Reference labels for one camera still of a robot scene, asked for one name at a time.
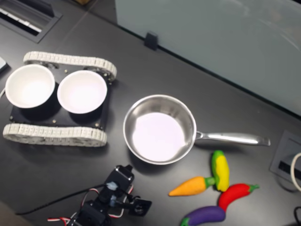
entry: pan rim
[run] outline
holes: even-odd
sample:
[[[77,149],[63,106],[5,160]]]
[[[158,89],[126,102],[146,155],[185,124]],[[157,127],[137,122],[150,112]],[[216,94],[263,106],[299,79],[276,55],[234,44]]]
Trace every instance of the pan rim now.
[[[156,98],[156,97],[162,97],[162,98],[167,98],[167,99],[170,99],[174,102],[176,102],[177,104],[179,104],[187,113],[188,115],[191,117],[191,120],[192,120],[192,124],[193,124],[193,135],[192,135],[192,138],[191,138],[191,143],[189,145],[189,147],[187,148],[186,152],[183,153],[180,157],[174,159],[174,160],[170,160],[170,161],[165,161],[165,162],[159,162],[159,161],[151,161],[151,160],[148,160],[146,158],[143,158],[141,156],[139,156],[135,150],[132,149],[131,145],[129,144],[128,140],[127,140],[127,136],[126,136],[126,122],[127,122],[127,119],[129,117],[129,115],[131,114],[131,112],[143,101],[147,100],[147,99],[151,99],[151,98]],[[196,126],[196,122],[195,122],[195,119],[193,117],[193,114],[191,113],[191,111],[189,110],[189,108],[182,102],[180,101],[179,99],[175,98],[175,97],[171,97],[171,96],[168,96],[168,95],[162,95],[162,94],[155,94],[155,95],[150,95],[150,96],[147,96],[147,97],[144,97],[140,100],[138,100],[137,102],[135,102],[131,108],[128,110],[128,112],[126,113],[126,116],[124,118],[124,121],[123,121],[123,137],[124,137],[124,140],[128,146],[128,148],[130,149],[130,151],[136,156],[138,157],[140,160],[144,161],[144,162],[147,162],[147,163],[150,163],[150,164],[154,164],[154,165],[168,165],[168,164],[171,164],[171,163],[174,163],[176,161],[179,161],[180,159],[182,159],[183,157],[185,157],[188,152],[192,149],[193,145],[194,145],[194,142],[195,142],[195,139],[196,139],[196,135],[197,135],[197,126]]]

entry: white track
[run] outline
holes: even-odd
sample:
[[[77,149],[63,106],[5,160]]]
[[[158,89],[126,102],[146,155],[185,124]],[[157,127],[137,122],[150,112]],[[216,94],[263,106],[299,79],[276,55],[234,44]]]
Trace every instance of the white track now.
[[[83,66],[88,70],[102,72],[109,81],[116,79],[117,69],[111,62],[84,56],[69,56],[46,52],[29,52],[25,64],[41,64],[59,67],[59,64]],[[12,123],[5,126],[3,137],[19,143],[33,145],[68,145],[100,147],[107,142],[107,135],[100,129],[89,127],[47,127]]]

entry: toy vegetable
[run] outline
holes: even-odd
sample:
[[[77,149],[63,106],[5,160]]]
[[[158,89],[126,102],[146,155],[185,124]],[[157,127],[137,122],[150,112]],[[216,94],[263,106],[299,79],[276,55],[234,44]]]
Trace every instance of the toy vegetable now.
[[[219,206],[206,206],[186,215],[181,226],[196,226],[206,222],[220,222],[226,218],[225,211]]]
[[[172,190],[169,196],[194,195],[205,191],[209,186],[215,184],[214,178],[195,177],[185,181],[176,189]]]
[[[195,195],[216,184],[219,191],[226,191],[229,187],[229,167],[222,151],[215,151],[212,156],[213,178],[195,177],[185,181],[169,193],[169,196]]]
[[[215,178],[216,189],[225,192],[229,187],[229,167],[224,153],[216,150],[212,156],[212,172]]]
[[[249,195],[253,190],[259,188],[259,185],[246,185],[236,184],[228,188],[228,190],[221,194],[218,200],[218,206],[221,207],[225,212],[230,203],[236,199],[242,198]]]

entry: pan handle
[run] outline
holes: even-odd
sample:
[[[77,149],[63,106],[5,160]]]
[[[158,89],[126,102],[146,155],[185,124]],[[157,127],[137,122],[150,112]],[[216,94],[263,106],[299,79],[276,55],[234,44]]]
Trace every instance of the pan handle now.
[[[257,146],[270,146],[271,144],[267,137],[260,137],[247,133],[201,133],[197,131],[196,140],[198,139],[218,140]]]

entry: orange carrot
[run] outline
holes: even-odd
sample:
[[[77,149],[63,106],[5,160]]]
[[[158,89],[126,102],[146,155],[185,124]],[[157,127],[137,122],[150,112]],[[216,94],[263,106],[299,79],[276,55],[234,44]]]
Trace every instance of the orange carrot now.
[[[169,196],[194,195],[205,191],[209,186],[215,184],[214,178],[195,177],[185,181],[172,190]]]

